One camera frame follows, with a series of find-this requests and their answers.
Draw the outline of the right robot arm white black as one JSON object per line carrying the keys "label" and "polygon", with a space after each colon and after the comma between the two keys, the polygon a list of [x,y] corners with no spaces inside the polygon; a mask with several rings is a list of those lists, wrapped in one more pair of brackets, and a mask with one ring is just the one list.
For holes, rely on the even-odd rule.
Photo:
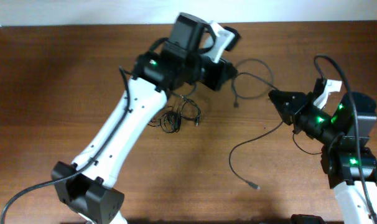
{"label": "right robot arm white black", "polygon": [[376,102],[364,93],[344,94],[333,115],[313,104],[313,93],[272,90],[269,98],[295,134],[305,132],[323,144],[321,165],[344,223],[372,223],[377,216],[377,160],[366,146],[376,123]]}

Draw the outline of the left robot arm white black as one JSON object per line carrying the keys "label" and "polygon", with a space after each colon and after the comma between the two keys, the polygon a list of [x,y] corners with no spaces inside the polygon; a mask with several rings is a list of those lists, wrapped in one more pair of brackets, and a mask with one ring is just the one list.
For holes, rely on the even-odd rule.
{"label": "left robot arm white black", "polygon": [[58,162],[51,177],[59,200],[92,223],[124,223],[124,194],[114,185],[135,142],[171,93],[203,83],[217,91],[237,70],[222,55],[240,39],[237,30],[180,13],[170,36],[138,56],[125,91],[91,143],[74,160]]}

